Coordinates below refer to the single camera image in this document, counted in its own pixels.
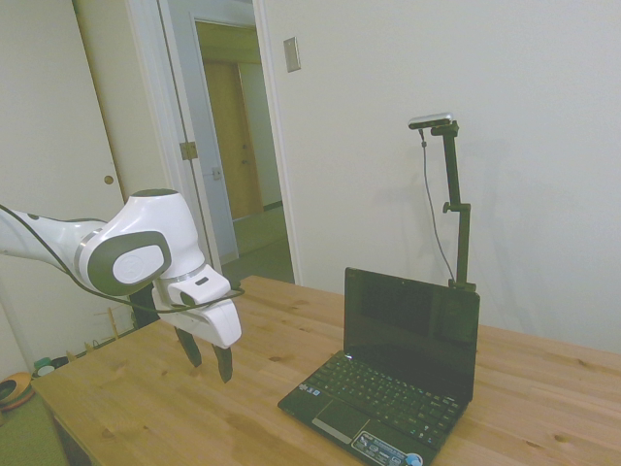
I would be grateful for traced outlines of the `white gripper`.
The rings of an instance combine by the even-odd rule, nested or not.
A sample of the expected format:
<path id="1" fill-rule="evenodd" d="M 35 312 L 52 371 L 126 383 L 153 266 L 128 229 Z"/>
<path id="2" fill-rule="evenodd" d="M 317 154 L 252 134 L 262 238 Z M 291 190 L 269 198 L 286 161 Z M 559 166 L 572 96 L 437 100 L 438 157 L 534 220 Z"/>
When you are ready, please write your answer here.
<path id="1" fill-rule="evenodd" d="M 210 265 L 205 265 L 183 277 L 157 279 L 152 291 L 158 310 L 194 306 L 189 311 L 158 315 L 176 327 L 180 344 L 195 368 L 202 364 L 202 355 L 193 336 L 213 344 L 218 373 L 224 383 L 233 376 L 233 357 L 229 347 L 242 335 L 235 304 L 231 299 L 225 299 L 230 290 L 231 284 Z"/>

